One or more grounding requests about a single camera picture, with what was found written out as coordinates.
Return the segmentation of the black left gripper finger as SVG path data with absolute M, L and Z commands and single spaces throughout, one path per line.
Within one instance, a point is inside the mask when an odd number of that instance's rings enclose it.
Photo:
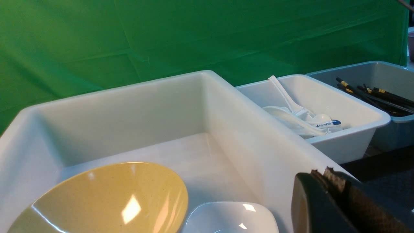
M 354 177 L 327 167 L 295 175 L 295 233 L 412 233 L 413 213 Z

